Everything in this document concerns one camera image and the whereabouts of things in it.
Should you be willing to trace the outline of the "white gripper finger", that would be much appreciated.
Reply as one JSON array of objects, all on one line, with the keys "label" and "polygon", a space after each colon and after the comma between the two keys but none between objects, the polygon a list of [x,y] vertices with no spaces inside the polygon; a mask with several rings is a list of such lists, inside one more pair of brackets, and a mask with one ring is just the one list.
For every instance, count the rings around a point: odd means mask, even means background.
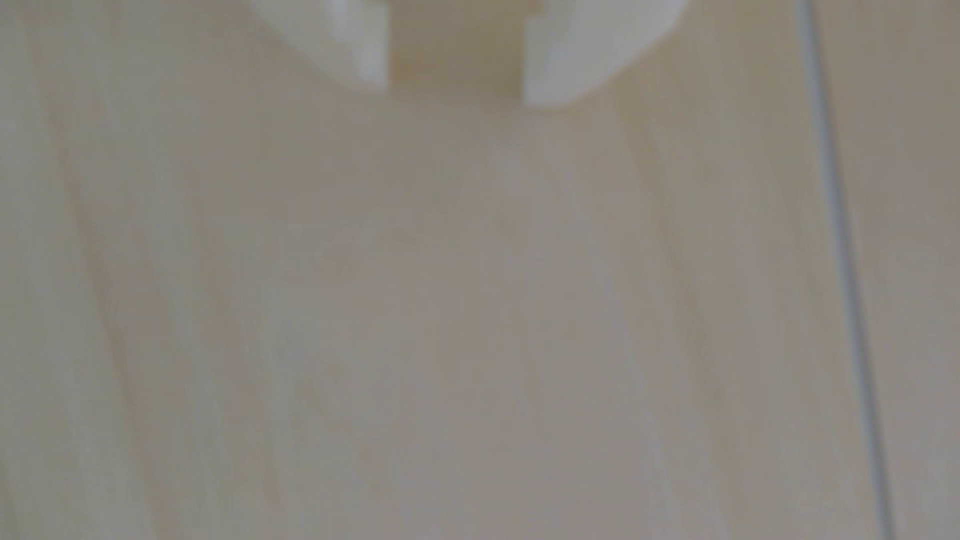
[{"label": "white gripper finger", "polygon": [[389,89],[385,1],[248,1],[283,43],[353,91]]},{"label": "white gripper finger", "polygon": [[566,107],[667,37],[688,1],[542,1],[523,35],[522,99]]}]

